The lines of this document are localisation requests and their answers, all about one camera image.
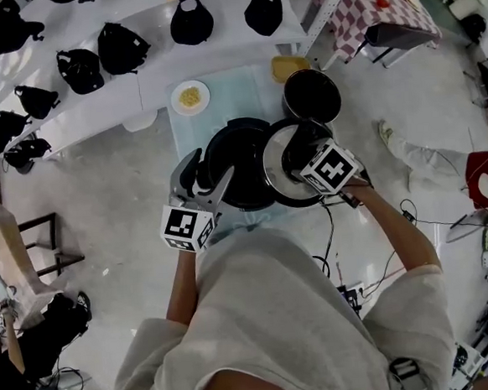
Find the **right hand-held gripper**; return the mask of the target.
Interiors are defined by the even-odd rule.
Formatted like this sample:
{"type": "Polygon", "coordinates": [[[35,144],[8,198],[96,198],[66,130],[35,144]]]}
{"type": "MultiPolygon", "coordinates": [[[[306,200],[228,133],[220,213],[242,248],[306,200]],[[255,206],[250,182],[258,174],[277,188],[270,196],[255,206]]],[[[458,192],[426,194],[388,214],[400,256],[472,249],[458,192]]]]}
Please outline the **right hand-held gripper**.
{"type": "Polygon", "coordinates": [[[321,195],[336,195],[362,173],[361,162],[332,138],[296,139],[283,154],[286,172],[321,195]]]}

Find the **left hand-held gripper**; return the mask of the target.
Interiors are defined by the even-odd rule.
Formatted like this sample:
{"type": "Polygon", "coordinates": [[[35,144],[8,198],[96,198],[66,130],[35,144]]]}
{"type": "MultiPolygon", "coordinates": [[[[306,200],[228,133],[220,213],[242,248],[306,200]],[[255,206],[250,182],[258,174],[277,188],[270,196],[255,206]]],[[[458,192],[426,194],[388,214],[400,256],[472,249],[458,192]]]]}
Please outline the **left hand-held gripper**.
{"type": "Polygon", "coordinates": [[[164,205],[160,236],[166,246],[187,252],[200,252],[214,232],[218,206],[231,183],[231,168],[226,169],[208,194],[195,195],[197,169],[202,149],[186,155],[170,176],[169,201],[164,205]]]}

